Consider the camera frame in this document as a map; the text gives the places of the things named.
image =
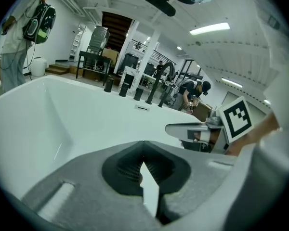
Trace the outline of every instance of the ceiling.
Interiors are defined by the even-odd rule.
[[[218,83],[224,77],[240,83],[242,94],[247,93],[248,97],[265,105],[263,91],[278,72],[269,68],[268,43],[257,21],[252,0],[211,0],[194,5],[170,0],[176,9],[174,17],[166,16],[145,0],[61,1],[94,25],[101,24],[105,11],[160,30],[181,46],[212,81]],[[230,25],[230,30],[197,36],[189,33],[191,29],[223,22]]]

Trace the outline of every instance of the cardboard box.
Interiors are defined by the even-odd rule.
[[[105,48],[103,50],[102,56],[110,58],[111,59],[111,64],[115,65],[117,63],[117,58],[119,56],[119,52]]]

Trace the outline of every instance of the floor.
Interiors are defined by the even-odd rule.
[[[64,75],[60,75],[59,77],[63,77],[63,78],[71,79],[71,80],[76,80],[76,81],[79,81],[81,83],[85,83],[85,84],[89,84],[89,85],[92,85],[92,86],[104,88],[102,81],[95,81],[95,80],[91,80],[91,79],[86,79],[86,78],[83,78],[82,76],[78,76],[78,79],[76,79],[76,75],[70,74],[70,73],[64,74]],[[32,78],[32,80],[34,80],[34,79],[37,79],[39,77],[31,76],[31,78]],[[26,76],[26,82],[29,82],[29,81],[31,81],[30,76]],[[151,89],[148,89],[148,88],[146,88],[144,86],[141,86],[141,88],[144,90],[144,92],[143,92],[143,94],[141,96],[141,99],[142,100],[147,100],[147,98],[150,95]],[[112,91],[119,93],[118,86],[113,86]],[[159,90],[157,90],[155,92],[155,94],[154,94],[152,103],[159,104],[160,96],[161,96],[161,92]]]

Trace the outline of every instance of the ceiling light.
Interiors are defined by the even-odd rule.
[[[267,103],[267,104],[269,104],[269,105],[271,105],[270,101],[268,101],[268,100],[266,100],[266,99],[264,100],[264,102]]]
[[[237,87],[240,87],[240,88],[243,87],[242,85],[237,84],[237,83],[235,83],[235,82],[233,82],[233,81],[231,81],[231,80],[228,80],[228,79],[225,79],[225,78],[222,78],[222,80],[225,81],[225,82],[228,82],[228,83],[230,83],[230,84],[233,84],[233,85],[235,85],[235,86],[237,86]]]
[[[228,30],[228,29],[230,29],[230,26],[227,22],[225,22],[225,23],[219,23],[219,24],[214,24],[210,26],[204,26],[204,27],[192,30],[190,31],[190,33],[191,35],[198,35],[202,33],[219,31],[219,30]]]

